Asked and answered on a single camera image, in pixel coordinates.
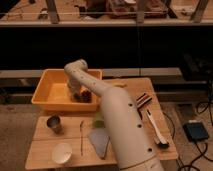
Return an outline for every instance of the stainless steel cup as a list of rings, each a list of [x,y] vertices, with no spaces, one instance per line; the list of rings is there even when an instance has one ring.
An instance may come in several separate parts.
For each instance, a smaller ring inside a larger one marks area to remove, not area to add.
[[[50,129],[52,129],[56,134],[59,134],[61,132],[61,130],[62,130],[60,117],[57,116],[57,115],[51,116],[47,120],[47,126]]]

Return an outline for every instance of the small object in bin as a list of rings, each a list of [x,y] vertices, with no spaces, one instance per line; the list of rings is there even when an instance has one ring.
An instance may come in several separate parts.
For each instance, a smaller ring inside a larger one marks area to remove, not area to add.
[[[80,94],[74,92],[73,99],[80,103],[90,103],[92,101],[92,94],[89,90],[84,90]]]
[[[89,90],[84,90],[81,93],[82,102],[90,103],[92,101],[92,94]]]
[[[53,132],[55,132],[56,134],[59,134],[62,130],[62,126],[61,126],[61,119],[59,116],[54,115],[51,116],[48,120],[47,120],[47,126],[53,130]]]

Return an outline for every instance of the wooden tabletop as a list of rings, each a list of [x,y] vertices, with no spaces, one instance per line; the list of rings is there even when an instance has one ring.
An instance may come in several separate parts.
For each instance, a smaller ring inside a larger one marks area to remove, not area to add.
[[[152,97],[152,101],[147,104],[142,110],[143,124],[145,130],[153,144],[153,147],[160,160],[171,160],[178,157],[175,144],[171,138],[170,131],[166,124],[164,115],[161,111],[160,104],[154,92],[152,83],[149,78],[131,78],[131,79],[113,79],[107,80],[110,83],[121,83],[126,85],[125,89],[130,93],[133,98],[139,97],[142,93],[146,92]],[[154,143],[155,131],[150,124],[145,110],[149,109],[156,120],[161,133],[169,141],[170,147],[161,150]],[[47,126],[46,121],[51,114],[62,114],[62,132],[58,135],[54,134]],[[38,119],[31,147],[29,149],[28,158],[26,161],[26,169],[44,169],[44,168],[60,168],[60,167],[78,167],[78,166],[97,166],[116,164],[114,152],[111,143],[107,149],[105,160],[100,159],[93,146],[91,145],[88,134],[92,130],[93,112],[46,112],[43,111]],[[83,155],[81,156],[80,142],[81,132],[80,123],[84,121],[83,125]],[[72,146],[73,155],[68,163],[59,165],[52,161],[51,153],[54,146],[60,142],[67,142]]]

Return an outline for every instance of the orange plastic tub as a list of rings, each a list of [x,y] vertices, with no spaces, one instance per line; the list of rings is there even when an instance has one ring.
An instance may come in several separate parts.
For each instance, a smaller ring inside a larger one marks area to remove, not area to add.
[[[89,69],[88,74],[102,79],[102,71]],[[63,69],[46,69],[38,83],[31,102],[48,111],[95,111],[98,97],[92,93],[90,103],[72,101],[72,94],[67,87],[68,76]]]

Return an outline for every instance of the paper cup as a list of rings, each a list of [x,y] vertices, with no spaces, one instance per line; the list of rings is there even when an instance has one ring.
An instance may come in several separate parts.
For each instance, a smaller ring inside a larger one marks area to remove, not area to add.
[[[72,156],[72,147],[68,143],[60,143],[52,150],[52,160],[57,164],[64,164]]]

